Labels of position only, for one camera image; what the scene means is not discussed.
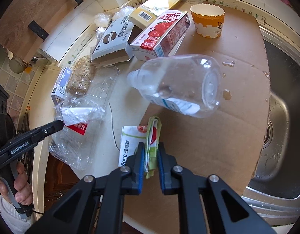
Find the plastic water bottle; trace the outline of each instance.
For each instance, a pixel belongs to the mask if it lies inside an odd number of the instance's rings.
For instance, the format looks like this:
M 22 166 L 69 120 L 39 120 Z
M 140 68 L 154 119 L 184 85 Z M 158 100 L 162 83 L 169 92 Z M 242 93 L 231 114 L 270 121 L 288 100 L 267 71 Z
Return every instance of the plastic water bottle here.
M 219 105 L 219 64 L 210 56 L 152 59 L 130 72 L 127 82 L 151 103 L 197 118 L 211 115 Z

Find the sink drain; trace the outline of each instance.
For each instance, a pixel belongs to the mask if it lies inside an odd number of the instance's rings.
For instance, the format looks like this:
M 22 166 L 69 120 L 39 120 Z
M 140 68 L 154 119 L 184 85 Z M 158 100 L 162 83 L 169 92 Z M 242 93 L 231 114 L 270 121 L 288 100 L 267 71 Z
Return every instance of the sink drain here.
M 272 127 L 271 121 L 268 119 L 267 132 L 265 134 L 263 148 L 268 147 L 268 145 L 271 143 L 272 136 L 273 136 L 273 127 Z

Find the sleeve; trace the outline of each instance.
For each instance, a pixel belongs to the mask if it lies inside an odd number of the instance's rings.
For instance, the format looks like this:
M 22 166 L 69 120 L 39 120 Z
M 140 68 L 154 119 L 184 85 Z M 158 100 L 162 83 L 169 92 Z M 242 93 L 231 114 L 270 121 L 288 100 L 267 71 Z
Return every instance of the sleeve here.
M 24 234 L 34 223 L 33 216 L 22 219 L 14 206 L 0 195 L 1 217 L 14 234 Z

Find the water droplet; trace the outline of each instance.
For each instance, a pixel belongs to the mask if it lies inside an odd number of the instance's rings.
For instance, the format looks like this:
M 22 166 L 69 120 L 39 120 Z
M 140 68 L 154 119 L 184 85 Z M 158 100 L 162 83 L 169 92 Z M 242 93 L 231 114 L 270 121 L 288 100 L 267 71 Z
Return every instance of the water droplet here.
M 264 71 L 264 75 L 265 75 L 268 79 L 270 79 L 270 75 L 269 75 L 268 72 Z
M 195 94 L 194 91 L 190 91 L 190 92 L 188 93 L 188 96 L 192 98 L 192 97 L 194 97 L 194 94 Z
M 235 65 L 233 64 L 233 63 L 231 63 L 231 62 L 223 62 L 223 65 L 224 66 L 229 66 L 229 67 L 231 67 L 231 68 L 233 68 Z
M 163 86 L 158 91 L 157 95 L 161 98 L 169 98 L 171 96 L 171 93 L 173 92 L 172 88 L 168 85 Z
M 223 92 L 223 97 L 225 100 L 230 100 L 231 99 L 231 92 L 227 89 L 224 89 L 224 92 Z

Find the strawberry milk carton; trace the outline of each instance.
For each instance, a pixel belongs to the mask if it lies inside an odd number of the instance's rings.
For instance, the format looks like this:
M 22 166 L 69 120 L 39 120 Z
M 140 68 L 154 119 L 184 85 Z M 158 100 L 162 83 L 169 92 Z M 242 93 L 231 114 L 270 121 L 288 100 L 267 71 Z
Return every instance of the strawberry milk carton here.
M 167 56 L 189 27 L 188 12 L 163 12 L 129 45 L 138 60 Z

